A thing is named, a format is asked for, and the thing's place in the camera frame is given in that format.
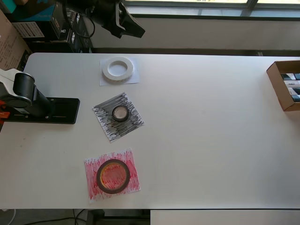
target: open cardboard box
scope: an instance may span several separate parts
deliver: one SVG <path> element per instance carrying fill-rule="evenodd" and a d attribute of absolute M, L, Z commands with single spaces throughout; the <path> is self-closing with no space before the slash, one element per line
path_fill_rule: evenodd
<path fill-rule="evenodd" d="M 276 61 L 267 69 L 267 74 L 283 111 L 297 111 L 300 110 L 300 102 L 294 102 L 281 76 L 281 74 L 287 73 L 300 73 L 300 60 Z"/>

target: black scribbled paper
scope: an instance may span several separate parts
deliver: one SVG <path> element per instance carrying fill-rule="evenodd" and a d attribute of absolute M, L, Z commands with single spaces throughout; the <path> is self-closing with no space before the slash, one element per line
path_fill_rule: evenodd
<path fill-rule="evenodd" d="M 119 105 L 126 106 L 129 111 L 129 118 L 122 123 L 116 122 L 112 116 L 113 109 Z M 110 142 L 114 142 L 144 124 L 125 92 L 93 107 L 93 110 Z"/>

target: white label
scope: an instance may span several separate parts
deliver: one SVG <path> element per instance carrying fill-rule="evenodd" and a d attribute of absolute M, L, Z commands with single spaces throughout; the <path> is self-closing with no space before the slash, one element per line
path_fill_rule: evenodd
<path fill-rule="evenodd" d="M 36 22 L 12 22 L 22 38 L 44 38 Z"/>
<path fill-rule="evenodd" d="M 298 81 L 284 81 L 288 88 L 300 88 L 300 83 Z"/>
<path fill-rule="evenodd" d="M 293 88 L 288 88 L 290 95 L 298 95 Z"/>

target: paper sheet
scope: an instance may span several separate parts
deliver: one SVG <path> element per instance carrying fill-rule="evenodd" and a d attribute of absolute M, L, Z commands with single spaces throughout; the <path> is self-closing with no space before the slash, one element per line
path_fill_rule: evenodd
<path fill-rule="evenodd" d="M 128 186 L 120 193 L 113 194 L 113 195 L 107 194 L 102 190 L 100 190 L 96 180 L 96 175 L 99 167 L 109 159 L 119 159 L 123 161 L 128 166 L 130 171 L 130 180 Z M 86 179 L 88 182 L 90 203 L 93 203 L 100 199 L 111 198 L 117 195 L 128 194 L 131 192 L 139 191 L 141 189 L 131 149 L 124 149 L 117 152 L 107 153 L 97 158 L 87 158 L 85 159 L 84 164 L 85 164 L 85 171 L 86 171 Z"/>
<path fill-rule="evenodd" d="M 119 105 L 124 105 L 129 110 L 129 118 L 122 123 L 116 122 L 112 116 L 113 109 Z M 140 114 L 125 92 L 93 107 L 93 110 L 110 142 L 144 124 Z"/>
<path fill-rule="evenodd" d="M 106 60 L 101 60 L 100 61 L 100 71 L 101 71 L 101 76 L 100 76 L 100 86 L 108 86 L 108 85 L 120 85 L 120 84 L 127 84 L 127 83 L 139 83 L 140 82 L 140 76 L 139 76 L 139 71 L 137 67 L 137 61 L 135 58 L 128 58 L 132 64 L 133 64 L 133 72 L 130 78 L 128 78 L 125 81 L 121 82 L 112 82 L 108 80 L 104 74 L 103 74 L 103 67 L 105 66 L 106 62 L 109 59 Z"/>

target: window frame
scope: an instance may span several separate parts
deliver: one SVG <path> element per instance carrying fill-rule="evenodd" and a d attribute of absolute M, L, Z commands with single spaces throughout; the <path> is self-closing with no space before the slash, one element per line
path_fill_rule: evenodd
<path fill-rule="evenodd" d="M 208 3 L 208 2 L 172 2 L 172 1 L 142 1 L 123 0 L 125 6 L 139 7 L 181 7 L 181 8 L 241 8 L 241 9 L 300 9 L 300 4 L 258 3 L 258 0 L 248 0 L 247 3 Z"/>

